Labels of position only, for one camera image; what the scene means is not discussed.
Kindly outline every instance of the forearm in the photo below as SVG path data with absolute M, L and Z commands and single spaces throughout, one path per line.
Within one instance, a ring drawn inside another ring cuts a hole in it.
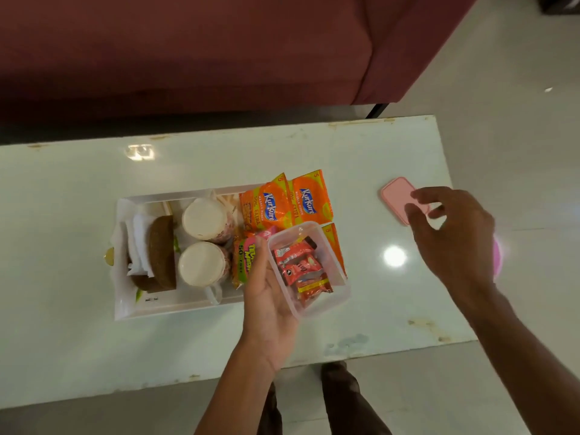
M 534 435 L 580 430 L 580 382 L 517 318 L 496 289 L 464 311 L 485 353 Z
M 273 380 L 272 366 L 250 346 L 239 343 L 195 435 L 255 435 Z

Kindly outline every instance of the dark pants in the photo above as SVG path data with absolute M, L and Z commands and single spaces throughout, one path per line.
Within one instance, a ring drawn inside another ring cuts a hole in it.
M 392 435 L 361 395 L 357 379 L 346 370 L 344 362 L 324 364 L 321 380 L 332 435 Z M 266 397 L 257 435 L 282 435 L 282 417 L 273 387 Z

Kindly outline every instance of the table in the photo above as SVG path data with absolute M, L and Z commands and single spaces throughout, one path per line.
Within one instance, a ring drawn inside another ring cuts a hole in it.
M 131 160 L 127 147 L 138 144 L 154 159 Z M 282 171 L 323 169 L 353 289 L 345 305 L 301 324 L 287 366 L 475 339 L 410 229 L 378 198 L 398 176 L 451 184 L 433 116 L 0 150 L 0 408 L 218 377 L 240 336 L 242 304 L 113 321 L 103 253 L 115 203 Z M 402 266 L 387 265 L 402 254 Z

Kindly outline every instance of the mug handle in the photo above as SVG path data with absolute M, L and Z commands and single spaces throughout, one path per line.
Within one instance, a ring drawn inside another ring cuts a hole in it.
M 214 306 L 220 305 L 221 285 L 219 285 L 219 284 L 208 285 L 204 289 L 204 291 L 205 291 L 205 295 L 206 295 L 207 299 L 209 299 L 209 301 L 212 303 L 212 305 L 214 305 Z

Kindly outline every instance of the sofa leg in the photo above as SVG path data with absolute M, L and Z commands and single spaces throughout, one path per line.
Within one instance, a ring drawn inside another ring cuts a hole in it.
M 388 104 L 375 104 L 371 112 L 366 116 L 365 119 L 376 119 L 381 115 L 381 113 L 387 108 Z

